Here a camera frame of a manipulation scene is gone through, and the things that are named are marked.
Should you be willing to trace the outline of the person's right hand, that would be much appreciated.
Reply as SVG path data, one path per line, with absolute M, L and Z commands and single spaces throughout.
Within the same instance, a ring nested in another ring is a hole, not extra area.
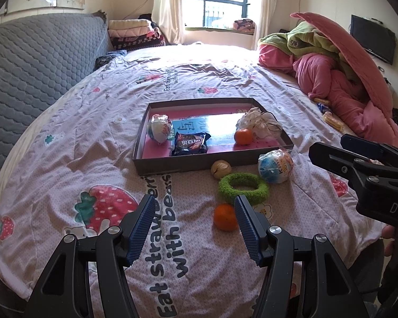
M 384 240 L 384 256 L 390 257 L 395 249 L 395 228 L 393 226 L 386 225 L 381 234 L 381 238 Z

